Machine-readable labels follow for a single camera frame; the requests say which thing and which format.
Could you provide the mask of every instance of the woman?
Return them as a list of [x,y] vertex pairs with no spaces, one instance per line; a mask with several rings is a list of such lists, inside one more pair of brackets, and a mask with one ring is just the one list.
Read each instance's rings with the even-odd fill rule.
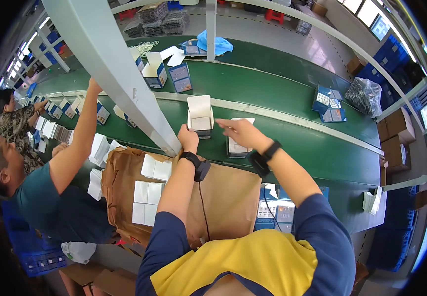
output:
[[0,135],[9,143],[15,142],[16,149],[24,157],[24,172],[28,175],[44,165],[39,155],[30,145],[27,135],[39,116],[44,113],[47,100],[15,110],[12,89],[0,90]]

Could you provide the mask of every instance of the forearm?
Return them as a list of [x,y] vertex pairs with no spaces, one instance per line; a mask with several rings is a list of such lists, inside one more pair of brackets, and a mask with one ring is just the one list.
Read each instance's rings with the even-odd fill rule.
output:
[[169,177],[157,206],[157,212],[169,212],[179,218],[184,225],[187,222],[187,209],[194,186],[195,167],[193,163],[181,158]]
[[92,149],[95,130],[97,129],[97,98],[98,93],[89,88],[85,98],[84,109],[78,118],[72,140],[72,146],[89,154]]
[[[258,152],[263,154],[273,143],[272,139],[265,140]],[[283,149],[276,151],[268,165],[296,206],[300,206],[309,196],[321,193],[317,183],[309,173]]]

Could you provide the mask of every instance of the plastic bag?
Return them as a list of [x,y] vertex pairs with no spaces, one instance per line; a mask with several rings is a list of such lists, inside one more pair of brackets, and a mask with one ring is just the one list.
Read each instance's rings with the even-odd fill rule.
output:
[[[207,30],[197,35],[197,46],[207,50]],[[215,55],[222,55],[233,50],[233,45],[222,37],[215,37]]]
[[370,79],[355,77],[344,97],[352,106],[371,118],[381,115],[381,86]]
[[72,261],[87,264],[92,257],[97,244],[91,242],[65,242],[62,244],[62,251]]

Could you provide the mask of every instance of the hand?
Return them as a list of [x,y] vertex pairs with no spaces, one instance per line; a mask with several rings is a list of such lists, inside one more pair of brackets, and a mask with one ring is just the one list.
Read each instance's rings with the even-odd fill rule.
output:
[[184,151],[190,151],[193,154],[197,154],[197,146],[199,145],[199,136],[193,129],[188,130],[187,125],[181,125],[181,129],[177,134],[179,142],[181,142]]
[[225,129],[223,135],[229,136],[243,147],[255,149],[260,154],[263,154],[274,143],[246,119],[216,119],[215,121]]
[[54,149],[52,149],[52,157],[55,157],[57,153],[66,149],[67,147],[67,143],[60,143],[59,145],[55,146]]
[[103,91],[103,89],[98,85],[98,83],[95,81],[93,77],[90,77],[90,80],[88,81],[87,92],[88,91],[99,94]]

